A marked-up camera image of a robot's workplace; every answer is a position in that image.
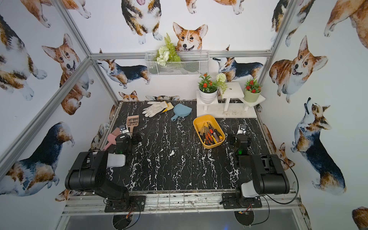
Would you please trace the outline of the yellow plastic storage box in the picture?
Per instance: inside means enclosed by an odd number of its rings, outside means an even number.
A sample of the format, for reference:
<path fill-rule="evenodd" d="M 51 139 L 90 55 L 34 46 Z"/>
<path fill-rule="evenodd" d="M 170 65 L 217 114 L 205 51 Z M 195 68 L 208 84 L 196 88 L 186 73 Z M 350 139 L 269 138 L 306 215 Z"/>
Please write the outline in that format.
<path fill-rule="evenodd" d="M 205 149 L 212 149 L 225 142 L 225 134 L 216 119 L 204 115 L 193 120 L 195 131 Z"/>

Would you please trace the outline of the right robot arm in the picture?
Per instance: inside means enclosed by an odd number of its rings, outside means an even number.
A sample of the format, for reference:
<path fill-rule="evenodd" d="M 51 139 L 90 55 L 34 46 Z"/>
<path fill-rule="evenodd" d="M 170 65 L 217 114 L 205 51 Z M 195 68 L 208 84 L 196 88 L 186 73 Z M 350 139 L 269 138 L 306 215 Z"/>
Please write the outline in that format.
<path fill-rule="evenodd" d="M 282 167 L 282 161 L 275 154 L 248 153 L 252 141 L 246 131 L 247 126 L 241 124 L 235 136 L 229 135 L 229 141 L 235 147 L 235 166 L 249 171 L 252 176 L 249 182 L 242 183 L 236 189 L 237 201 L 245 201 L 261 195 L 288 194 L 290 183 Z"/>

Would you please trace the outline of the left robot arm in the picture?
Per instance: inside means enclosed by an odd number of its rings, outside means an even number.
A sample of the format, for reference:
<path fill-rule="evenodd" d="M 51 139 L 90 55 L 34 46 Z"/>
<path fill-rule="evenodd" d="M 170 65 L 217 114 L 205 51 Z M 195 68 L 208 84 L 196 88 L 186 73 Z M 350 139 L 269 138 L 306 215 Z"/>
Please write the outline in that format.
<path fill-rule="evenodd" d="M 138 133 L 133 132 L 135 125 L 122 125 L 113 142 L 102 150 L 94 149 L 81 152 L 65 180 L 68 190 L 97 194 L 108 201 L 128 202 L 127 188 L 113 183 L 107 178 L 107 168 L 124 167 L 127 155 L 132 153 L 133 145 L 137 144 Z"/>

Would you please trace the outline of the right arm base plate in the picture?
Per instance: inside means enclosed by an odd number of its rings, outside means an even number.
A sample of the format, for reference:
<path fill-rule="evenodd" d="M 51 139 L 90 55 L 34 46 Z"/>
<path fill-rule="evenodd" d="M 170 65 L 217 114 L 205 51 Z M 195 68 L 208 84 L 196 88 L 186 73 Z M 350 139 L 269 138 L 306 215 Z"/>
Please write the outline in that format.
<path fill-rule="evenodd" d="M 223 205 L 224 209 L 256 209 L 263 206 L 259 197 L 246 198 L 236 193 L 223 193 L 221 198 L 219 204 Z"/>

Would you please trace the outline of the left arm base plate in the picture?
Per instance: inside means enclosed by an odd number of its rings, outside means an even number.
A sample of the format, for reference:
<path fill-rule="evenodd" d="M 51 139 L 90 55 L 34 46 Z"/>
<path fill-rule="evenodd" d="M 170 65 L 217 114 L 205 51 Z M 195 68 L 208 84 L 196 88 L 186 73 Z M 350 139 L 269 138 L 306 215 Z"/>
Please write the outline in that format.
<path fill-rule="evenodd" d="M 145 195 L 134 195 L 126 200 L 106 200 L 104 212 L 142 212 L 145 208 L 146 198 Z"/>

